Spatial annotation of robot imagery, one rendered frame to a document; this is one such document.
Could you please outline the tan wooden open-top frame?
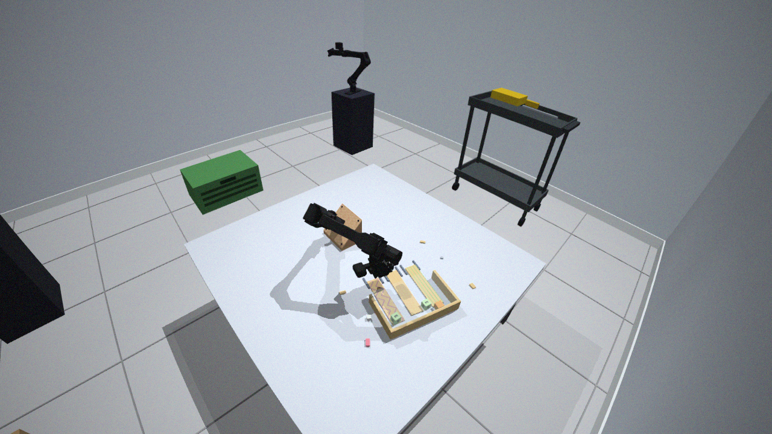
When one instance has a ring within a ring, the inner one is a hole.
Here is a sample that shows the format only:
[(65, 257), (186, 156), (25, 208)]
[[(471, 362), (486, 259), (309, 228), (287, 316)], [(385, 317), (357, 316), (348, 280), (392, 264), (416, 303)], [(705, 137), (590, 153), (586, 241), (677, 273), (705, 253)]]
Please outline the tan wooden open-top frame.
[(433, 268), (369, 293), (369, 303), (391, 340), (460, 308), (461, 298)]

